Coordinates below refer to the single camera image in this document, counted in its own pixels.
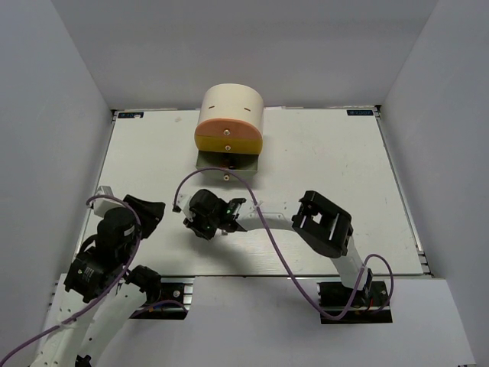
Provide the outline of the black gold lipstick case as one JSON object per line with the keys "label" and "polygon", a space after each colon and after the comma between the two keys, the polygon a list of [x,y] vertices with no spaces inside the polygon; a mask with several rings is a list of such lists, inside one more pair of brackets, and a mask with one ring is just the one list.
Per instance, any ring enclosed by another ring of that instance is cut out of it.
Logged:
{"label": "black gold lipstick case", "polygon": [[233,157],[230,157],[230,156],[225,156],[222,159],[221,167],[225,168],[227,170],[234,170],[235,169],[235,159]]}

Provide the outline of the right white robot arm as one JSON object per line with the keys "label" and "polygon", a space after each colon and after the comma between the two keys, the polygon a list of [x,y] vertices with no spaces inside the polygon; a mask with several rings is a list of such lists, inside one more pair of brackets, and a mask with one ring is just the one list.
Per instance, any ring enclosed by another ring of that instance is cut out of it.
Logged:
{"label": "right white robot arm", "polygon": [[371,272],[355,248],[351,215],[313,190],[299,200],[298,209],[286,202],[254,203],[245,198],[228,202],[207,189],[192,196],[180,194],[174,209],[181,209],[183,224],[197,237],[210,240],[218,231],[227,233],[270,229],[294,231],[315,253],[331,259],[344,291],[355,307],[367,306],[373,294]]}

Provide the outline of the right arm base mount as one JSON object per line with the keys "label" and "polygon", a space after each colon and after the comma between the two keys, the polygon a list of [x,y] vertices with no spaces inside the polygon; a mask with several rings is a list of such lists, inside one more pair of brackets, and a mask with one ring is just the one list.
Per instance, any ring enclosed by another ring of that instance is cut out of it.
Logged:
{"label": "right arm base mount", "polygon": [[[320,307],[326,313],[337,316],[347,304],[351,296],[351,289],[344,287],[341,282],[322,282],[318,283],[318,295]],[[366,295],[365,291],[357,291],[351,308],[343,318],[340,320],[328,320],[321,316],[321,324],[392,323],[393,317],[389,305],[378,311],[387,301],[387,296],[388,292],[385,282],[373,281],[369,295]]]}

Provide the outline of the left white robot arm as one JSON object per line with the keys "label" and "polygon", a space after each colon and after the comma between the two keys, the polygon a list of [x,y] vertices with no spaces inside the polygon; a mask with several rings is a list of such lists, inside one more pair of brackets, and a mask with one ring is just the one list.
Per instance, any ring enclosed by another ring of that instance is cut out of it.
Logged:
{"label": "left white robot arm", "polygon": [[160,275],[132,267],[141,241],[164,217],[163,202],[108,194],[89,199],[100,218],[66,275],[57,324],[46,334],[34,366],[94,366],[104,348],[140,307],[161,296]]}

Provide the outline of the round beige orange organizer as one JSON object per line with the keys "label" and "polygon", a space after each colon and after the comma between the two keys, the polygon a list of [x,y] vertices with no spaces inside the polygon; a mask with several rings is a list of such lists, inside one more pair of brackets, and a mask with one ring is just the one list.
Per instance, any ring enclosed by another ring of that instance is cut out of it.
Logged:
{"label": "round beige orange organizer", "polygon": [[258,172],[264,145],[264,100],[250,86],[222,83],[203,96],[194,131],[196,169],[221,167],[222,159],[235,159],[240,177],[250,179]]}

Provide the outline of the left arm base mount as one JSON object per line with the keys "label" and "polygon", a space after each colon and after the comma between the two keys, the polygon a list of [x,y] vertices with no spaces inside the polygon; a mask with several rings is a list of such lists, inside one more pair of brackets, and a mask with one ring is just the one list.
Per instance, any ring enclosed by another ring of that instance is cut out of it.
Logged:
{"label": "left arm base mount", "polygon": [[193,297],[194,278],[162,278],[160,296],[140,307],[133,320],[184,320]]}

